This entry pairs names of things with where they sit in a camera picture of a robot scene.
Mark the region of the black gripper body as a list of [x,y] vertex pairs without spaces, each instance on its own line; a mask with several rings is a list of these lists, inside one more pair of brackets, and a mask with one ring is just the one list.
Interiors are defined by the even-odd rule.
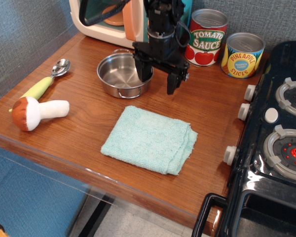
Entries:
[[160,35],[159,32],[148,31],[148,36],[147,42],[136,41],[133,43],[133,57],[139,55],[143,58],[150,58],[152,68],[160,69],[167,75],[173,71],[187,70],[188,79],[190,64],[179,52],[181,47],[186,46],[181,44],[181,32],[163,32]]

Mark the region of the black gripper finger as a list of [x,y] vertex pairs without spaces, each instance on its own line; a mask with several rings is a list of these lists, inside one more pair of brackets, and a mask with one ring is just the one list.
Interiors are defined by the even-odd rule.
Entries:
[[173,71],[167,78],[167,94],[172,95],[180,87],[182,81],[187,80],[187,70]]
[[146,57],[140,57],[139,55],[134,56],[135,66],[138,77],[141,82],[146,82],[152,77],[152,66],[150,64],[151,59]]

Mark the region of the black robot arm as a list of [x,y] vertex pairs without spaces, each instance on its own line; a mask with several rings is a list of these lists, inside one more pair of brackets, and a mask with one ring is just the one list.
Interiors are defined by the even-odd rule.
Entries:
[[148,41],[133,43],[137,74],[145,82],[152,77],[153,68],[166,72],[167,94],[172,95],[189,77],[190,64],[179,52],[190,40],[189,29],[181,20],[185,4],[181,0],[146,0],[144,7]]

